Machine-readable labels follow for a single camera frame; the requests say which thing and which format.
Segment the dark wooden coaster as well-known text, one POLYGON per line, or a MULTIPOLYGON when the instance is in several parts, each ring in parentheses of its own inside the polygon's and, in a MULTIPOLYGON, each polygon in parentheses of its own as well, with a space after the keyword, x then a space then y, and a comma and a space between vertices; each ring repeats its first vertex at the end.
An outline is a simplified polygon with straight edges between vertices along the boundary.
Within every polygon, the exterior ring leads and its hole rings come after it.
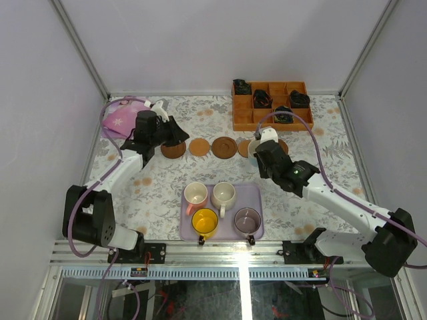
POLYGON ((186 151, 186 143, 185 141, 180 143, 179 145, 166 147, 165 145, 161 146, 161 152, 164 157, 168 159, 177 159, 180 158, 186 151))
POLYGON ((284 150, 284 152, 288 154, 288 145, 282 139, 279 139, 278 143, 281 146, 281 148, 284 150))
POLYGON ((231 137, 218 137, 211 145, 212 153, 220 159, 229 159, 233 157, 238 146, 231 137))

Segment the light blue cup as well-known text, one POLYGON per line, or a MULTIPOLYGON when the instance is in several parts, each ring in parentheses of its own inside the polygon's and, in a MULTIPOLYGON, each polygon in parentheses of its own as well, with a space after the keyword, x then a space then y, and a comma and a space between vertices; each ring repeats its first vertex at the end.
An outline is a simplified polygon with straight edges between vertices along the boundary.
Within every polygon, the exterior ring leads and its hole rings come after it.
POLYGON ((258 166, 258 160, 256 158, 256 148, 260 145, 260 140, 250 141, 248 144, 248 159, 250 164, 254 167, 258 166))

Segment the light wooden coaster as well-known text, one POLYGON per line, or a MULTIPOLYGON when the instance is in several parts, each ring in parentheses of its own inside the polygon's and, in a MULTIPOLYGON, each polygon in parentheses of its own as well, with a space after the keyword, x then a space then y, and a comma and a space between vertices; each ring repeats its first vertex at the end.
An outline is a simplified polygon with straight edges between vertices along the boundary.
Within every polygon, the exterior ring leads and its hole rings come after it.
POLYGON ((250 140, 244 139, 238 144, 238 153, 245 158, 248 158, 248 146, 250 144, 250 140))
POLYGON ((196 157, 207 155, 210 150, 210 144, 203 138, 197 138, 189 144, 189 152, 196 157))

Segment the beige speckled cup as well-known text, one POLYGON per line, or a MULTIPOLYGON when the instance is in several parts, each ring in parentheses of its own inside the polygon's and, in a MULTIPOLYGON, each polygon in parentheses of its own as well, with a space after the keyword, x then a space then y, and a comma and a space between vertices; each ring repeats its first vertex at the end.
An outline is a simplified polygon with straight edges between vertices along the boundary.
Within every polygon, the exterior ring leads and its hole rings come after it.
POLYGON ((219 211, 220 218, 226 216, 226 211, 233 209, 237 201, 237 192, 231 183, 220 182, 211 191, 211 204, 219 211))

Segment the purple grey cup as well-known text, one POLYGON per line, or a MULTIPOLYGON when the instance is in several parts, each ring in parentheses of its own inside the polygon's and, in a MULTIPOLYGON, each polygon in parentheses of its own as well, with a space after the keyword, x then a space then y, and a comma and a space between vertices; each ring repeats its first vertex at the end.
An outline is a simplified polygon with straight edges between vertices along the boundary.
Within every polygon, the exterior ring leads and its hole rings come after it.
POLYGON ((251 246, 256 244, 254 235, 262 224, 261 215, 252 208, 241 208, 234 216, 234 229, 248 241, 251 246))

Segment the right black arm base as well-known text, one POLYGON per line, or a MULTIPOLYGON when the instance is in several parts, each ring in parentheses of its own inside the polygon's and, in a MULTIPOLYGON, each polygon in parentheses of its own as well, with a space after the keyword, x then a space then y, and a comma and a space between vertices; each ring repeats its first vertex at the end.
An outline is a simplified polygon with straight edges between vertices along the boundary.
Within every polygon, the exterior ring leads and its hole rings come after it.
POLYGON ((332 262, 336 256, 324 255, 315 246, 325 228, 315 229, 303 242, 282 241, 282 249, 276 255, 284 258, 286 265, 319 265, 332 262))

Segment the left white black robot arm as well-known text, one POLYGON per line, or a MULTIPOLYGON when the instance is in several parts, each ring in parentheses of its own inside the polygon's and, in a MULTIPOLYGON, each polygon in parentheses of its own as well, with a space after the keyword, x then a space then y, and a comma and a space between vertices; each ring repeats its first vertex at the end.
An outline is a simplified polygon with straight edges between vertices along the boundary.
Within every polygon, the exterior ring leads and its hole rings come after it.
POLYGON ((73 185, 67 190, 63 235, 76 256, 86 257, 90 253, 79 252, 75 240, 94 248, 122 249, 124 257, 132 263, 145 258, 143 236, 115 222, 113 198, 149 163, 156 147, 175 147, 187 139, 189 135, 167 113, 145 110, 137 114, 135 129, 123 145, 111 142, 119 153, 118 160, 89 184, 73 185))

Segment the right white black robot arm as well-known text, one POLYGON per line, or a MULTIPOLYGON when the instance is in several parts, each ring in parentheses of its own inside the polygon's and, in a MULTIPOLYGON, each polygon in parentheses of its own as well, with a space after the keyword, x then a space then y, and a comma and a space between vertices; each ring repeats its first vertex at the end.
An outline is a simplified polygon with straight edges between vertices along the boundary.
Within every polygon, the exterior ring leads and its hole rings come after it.
POLYGON ((411 215, 389 211, 332 187, 322 172, 306 161, 292 161, 279 143, 268 140, 256 147, 260 176, 283 191, 314 202, 349 223, 356 233, 315 229, 304 241, 304 255, 312 263, 326 257, 365 260, 386 277, 397 276, 418 245, 411 215))

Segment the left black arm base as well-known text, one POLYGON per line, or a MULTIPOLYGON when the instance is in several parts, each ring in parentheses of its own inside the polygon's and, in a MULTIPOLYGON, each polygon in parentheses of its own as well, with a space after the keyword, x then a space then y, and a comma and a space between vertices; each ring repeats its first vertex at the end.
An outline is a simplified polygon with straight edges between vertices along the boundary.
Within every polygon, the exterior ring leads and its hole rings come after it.
POLYGON ((164 264, 166 256, 165 243, 146 242, 143 233, 137 232, 137 242, 132 250, 119 250, 115 263, 122 264, 164 264))

